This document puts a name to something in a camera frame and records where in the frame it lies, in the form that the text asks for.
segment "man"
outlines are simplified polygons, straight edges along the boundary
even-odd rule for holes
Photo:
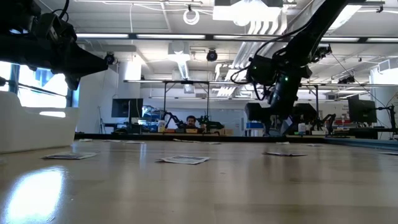
[[[194,117],[192,115],[188,116],[187,117],[187,128],[197,128],[195,125],[196,122],[197,122],[196,117]]]

